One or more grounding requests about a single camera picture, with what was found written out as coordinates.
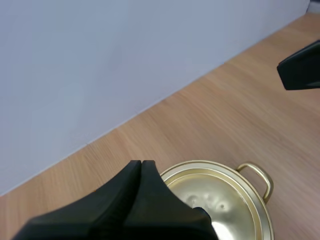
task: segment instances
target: metal pot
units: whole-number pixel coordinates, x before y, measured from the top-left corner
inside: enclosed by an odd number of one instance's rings
[[[249,167],[266,183],[261,197],[240,171]],[[271,177],[252,162],[235,170],[223,164],[192,160],[161,174],[164,183],[191,208],[201,207],[211,217],[220,240],[273,240],[274,232],[266,204],[273,192]]]

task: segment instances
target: wall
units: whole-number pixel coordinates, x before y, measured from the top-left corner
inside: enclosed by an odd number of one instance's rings
[[[2,0],[0,193],[302,16],[308,3]]]

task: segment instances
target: wooden surface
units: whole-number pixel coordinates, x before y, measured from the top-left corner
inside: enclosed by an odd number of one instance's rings
[[[285,91],[276,67],[319,38],[320,15],[305,15],[1,197],[0,239],[89,194],[130,160],[155,160],[162,172],[197,159],[261,165],[274,180],[275,238],[318,239],[320,89]],[[259,177],[243,172],[263,194]]]

